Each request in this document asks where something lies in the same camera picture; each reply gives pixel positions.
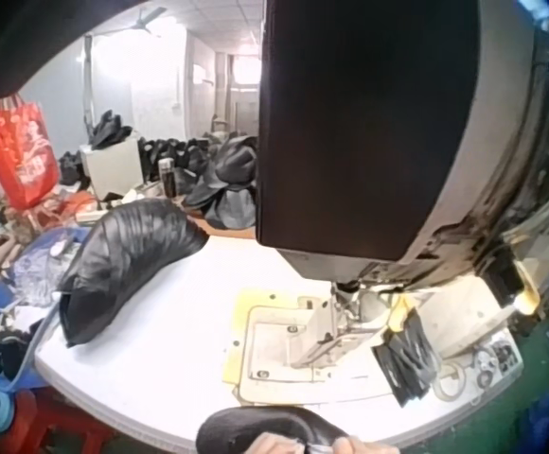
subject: pile of black leather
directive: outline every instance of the pile of black leather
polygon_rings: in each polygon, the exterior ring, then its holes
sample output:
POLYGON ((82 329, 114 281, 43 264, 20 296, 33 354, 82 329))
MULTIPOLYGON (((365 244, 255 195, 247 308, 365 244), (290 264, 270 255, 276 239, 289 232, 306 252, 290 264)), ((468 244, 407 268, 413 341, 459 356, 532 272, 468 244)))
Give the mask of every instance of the pile of black leather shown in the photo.
POLYGON ((171 158, 174 162, 176 193, 190 193, 207 167, 210 145, 208 139, 180 142, 176 139, 146 140, 141 137, 138 140, 138 152, 144 181, 159 181, 159 161, 171 158))
POLYGON ((89 187, 91 181, 85 175, 80 151, 77 151, 75 154, 67 151, 58 160, 58 164, 60 166, 60 184, 72 186, 76 182, 80 182, 79 191, 84 191, 89 187))
POLYGON ((257 139, 228 139, 210 157, 203 175, 184 206, 201 210, 217 229, 241 230, 256 223, 257 139))
POLYGON ((132 130, 131 126, 123 126, 121 115, 114 115, 113 111, 106 111, 94 127, 89 145, 92 146, 92 149, 111 147, 127 139, 132 130))

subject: red shopping bag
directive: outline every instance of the red shopping bag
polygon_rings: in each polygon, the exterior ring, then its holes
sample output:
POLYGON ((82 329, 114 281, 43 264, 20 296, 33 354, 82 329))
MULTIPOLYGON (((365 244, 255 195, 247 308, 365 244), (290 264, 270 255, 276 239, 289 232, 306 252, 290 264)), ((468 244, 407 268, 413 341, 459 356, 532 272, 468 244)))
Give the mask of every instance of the red shopping bag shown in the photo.
POLYGON ((58 163, 36 103, 0 100, 0 183, 17 210, 35 206, 58 182, 58 163))

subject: black fabric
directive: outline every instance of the black fabric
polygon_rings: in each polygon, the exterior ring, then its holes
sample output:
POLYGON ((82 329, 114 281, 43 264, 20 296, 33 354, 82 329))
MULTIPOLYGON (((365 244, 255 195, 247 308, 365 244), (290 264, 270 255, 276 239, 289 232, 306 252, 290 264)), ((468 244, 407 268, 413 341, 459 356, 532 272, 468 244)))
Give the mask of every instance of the black fabric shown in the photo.
POLYGON ((32 324, 28 331, 19 329, 0 330, 0 374, 12 381, 20 370, 27 354, 28 345, 43 319, 32 324))
POLYGON ((93 339, 159 270, 196 253, 207 239, 167 200, 134 201, 109 212, 94 226, 60 285, 68 345, 93 339))
POLYGON ((298 440, 304 445, 332 446, 346 433, 318 414, 300 407, 239 407, 207 418, 197 434, 199 454, 242 454, 262 433, 298 440))
POLYGON ((189 194, 207 167, 208 142, 191 139, 180 142, 176 139, 138 141, 138 152, 145 182, 158 182, 159 161, 171 158, 174 161, 175 191, 178 195, 189 194))
POLYGON ((121 115, 114 115, 113 111, 102 114, 100 121, 94 127, 89 145, 92 149, 104 149, 123 142, 132 133, 131 126, 123 126, 121 115))
POLYGON ((407 315, 401 332, 388 333, 385 343, 371 351, 402 407, 424 397, 436 380, 438 362, 415 309, 407 315))
POLYGON ((79 190, 85 190, 89 187, 90 179, 85 175, 81 153, 72 154, 67 151, 59 160, 60 167, 60 184, 70 186, 76 182, 80 182, 79 190))
POLYGON ((256 146, 252 136, 227 140, 210 157, 184 206, 202 210, 216 229, 242 230, 256 223, 256 146))

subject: ceiling fan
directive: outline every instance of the ceiling fan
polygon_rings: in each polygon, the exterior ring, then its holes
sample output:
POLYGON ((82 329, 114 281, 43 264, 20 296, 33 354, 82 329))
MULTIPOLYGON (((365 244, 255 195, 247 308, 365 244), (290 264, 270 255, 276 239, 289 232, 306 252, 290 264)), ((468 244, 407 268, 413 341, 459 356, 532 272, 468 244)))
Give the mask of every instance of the ceiling fan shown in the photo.
POLYGON ((143 11, 140 10, 140 15, 138 17, 138 20, 135 21, 135 24, 132 24, 131 26, 125 26, 123 28, 117 28, 115 30, 108 30, 108 31, 103 31, 101 33, 96 33, 95 36, 111 35, 113 33, 117 33, 119 31, 125 31, 125 30, 143 30, 152 35, 153 33, 149 30, 147 25, 152 21, 154 21, 157 17, 159 17, 161 14, 163 14, 167 10, 168 9, 164 7, 157 7, 144 17, 142 17, 143 11))

